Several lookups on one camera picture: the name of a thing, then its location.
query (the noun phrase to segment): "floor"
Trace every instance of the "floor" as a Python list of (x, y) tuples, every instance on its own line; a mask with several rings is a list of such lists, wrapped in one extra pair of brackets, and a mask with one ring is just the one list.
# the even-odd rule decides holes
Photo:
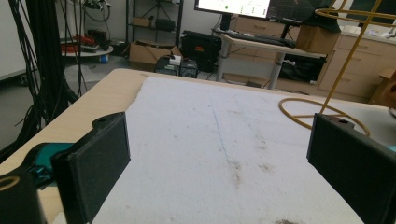
[[(75, 92), (78, 90), (76, 62), (73, 58), (67, 61), (65, 69), (66, 80)], [(129, 61), (122, 57), (110, 55), (108, 63), (99, 63), (98, 58), (84, 58), (82, 73), (86, 79), (87, 90), (93, 87), (100, 79), (116, 68), (130, 68)], [(200, 73), (200, 79), (215, 80), (216, 76)], [(23, 118), (33, 104), (29, 89), (22, 85), (21, 77), (14, 77), (0, 81), (0, 150), (13, 143), (21, 131)]]

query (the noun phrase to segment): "gold wire stand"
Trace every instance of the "gold wire stand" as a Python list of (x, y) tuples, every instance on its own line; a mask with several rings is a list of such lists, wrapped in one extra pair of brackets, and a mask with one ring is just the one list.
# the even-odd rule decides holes
[[(331, 107), (328, 105), (330, 99), (332, 98), (332, 95), (334, 94), (335, 89), (338, 86), (338, 83), (341, 80), (342, 75), (345, 73), (347, 66), (349, 64), (349, 61), (351, 60), (356, 48), (358, 47), (359, 43), (361, 42), (361, 39), (363, 38), (363, 35), (368, 27), (369, 24), (374, 24), (374, 25), (380, 25), (380, 26), (386, 26), (386, 27), (396, 27), (396, 25), (390, 25), (390, 24), (385, 24), (385, 23), (379, 23), (379, 22), (372, 22), (373, 18), (385, 18), (385, 19), (394, 19), (396, 20), (396, 15), (389, 15), (389, 14), (383, 14), (383, 13), (377, 13), (376, 10), (378, 9), (379, 5), (381, 4), (382, 0), (376, 0), (375, 1), (375, 5), (373, 6), (372, 10), (370, 12), (366, 12), (366, 11), (357, 11), (357, 10), (344, 10), (344, 6), (346, 4), (347, 0), (344, 0), (343, 3), (340, 6), (340, 9), (332, 9), (332, 6), (335, 3), (335, 0), (332, 1), (331, 5), (329, 8), (322, 8), (322, 9), (317, 9), (315, 11), (315, 13), (317, 13), (320, 16), (324, 16), (324, 17), (329, 17), (329, 18), (333, 18), (333, 19), (340, 19), (340, 20), (344, 20), (344, 21), (355, 21), (355, 22), (359, 22), (359, 23), (363, 23), (363, 27), (361, 28), (361, 33), (359, 34), (358, 38), (355, 41), (355, 44), (353, 45), (351, 51), (349, 52), (346, 61), (344, 62), (344, 65), (338, 75), (338, 77), (336, 78), (336, 80), (334, 81), (334, 84), (332, 85), (332, 88), (329, 91), (329, 94), (324, 102), (324, 104), (315, 102), (315, 101), (310, 101), (310, 100), (305, 100), (305, 99), (299, 99), (299, 98), (286, 98), (283, 99), (282, 101), (279, 102), (279, 108), (280, 110), (290, 119), (294, 120), (295, 122), (303, 125), (305, 128), (308, 129), (312, 129), (312, 126), (301, 121), (300, 119), (307, 119), (307, 118), (313, 118), (314, 115), (292, 115), (291, 113), (289, 113), (283, 106), (284, 103), (288, 102), (288, 101), (298, 101), (298, 102), (306, 102), (309, 104), (314, 104), (314, 105), (321, 105), (322, 108), (320, 109), (319, 114), (323, 114), (324, 110), (326, 108), (329, 108), (330, 110), (337, 112), (338, 114), (335, 114), (334, 116), (336, 117), (347, 117), (351, 120), (353, 120), (354, 122), (356, 122), (359, 126), (361, 126), (365, 132), (365, 134), (368, 136), (370, 135), (370, 131), (368, 130), (368, 128), (360, 121), (358, 121), (357, 119), (354, 119), (353, 117), (349, 116), (347, 113), (344, 113), (343, 111), (336, 109), (334, 107)], [(344, 18), (344, 17), (339, 17), (339, 14), (352, 14), (352, 15), (362, 15), (362, 16), (366, 16), (367, 19), (366, 21), (360, 21), (360, 20), (355, 20), (355, 19), (350, 19), (350, 18)]]

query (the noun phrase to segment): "whiteboard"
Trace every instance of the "whiteboard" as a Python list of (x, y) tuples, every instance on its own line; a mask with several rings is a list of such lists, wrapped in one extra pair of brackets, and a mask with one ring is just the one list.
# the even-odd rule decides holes
[(8, 2), (0, 7), (0, 80), (25, 72), (17, 25), (12, 17)]

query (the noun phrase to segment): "keyboard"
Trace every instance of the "keyboard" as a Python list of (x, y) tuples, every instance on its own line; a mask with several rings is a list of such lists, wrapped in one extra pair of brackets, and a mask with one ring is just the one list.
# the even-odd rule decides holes
[(274, 37), (274, 36), (271, 36), (271, 35), (254, 35), (254, 36), (256, 36), (258, 38), (272, 39), (272, 40), (275, 40), (275, 41), (279, 41), (281, 43), (284, 43), (286, 47), (289, 47), (289, 48), (292, 48), (292, 49), (294, 49), (295, 46), (296, 46), (296, 42), (294, 40), (282, 39), (282, 38)]
[(228, 35), (235, 39), (242, 39), (242, 40), (248, 40), (248, 41), (252, 41), (252, 42), (277, 45), (277, 46), (285, 46), (284, 43), (282, 43), (278, 40), (269, 39), (269, 38), (262, 38), (262, 37), (257, 37), (257, 36), (253, 36), (253, 35), (233, 34), (233, 33), (230, 33)]

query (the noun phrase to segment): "brown box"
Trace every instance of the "brown box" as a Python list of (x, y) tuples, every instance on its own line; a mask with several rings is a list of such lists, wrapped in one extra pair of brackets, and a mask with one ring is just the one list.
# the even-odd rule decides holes
[(132, 20), (132, 24), (135, 25), (135, 26), (150, 27), (151, 26), (151, 20), (146, 19), (146, 18), (134, 17), (133, 20)]
[(334, 33), (318, 26), (302, 25), (296, 41), (296, 48), (311, 53), (332, 52), (340, 33)]
[(176, 46), (135, 41), (130, 47), (129, 61), (133, 69), (154, 72), (155, 64), (164, 55), (182, 56)]

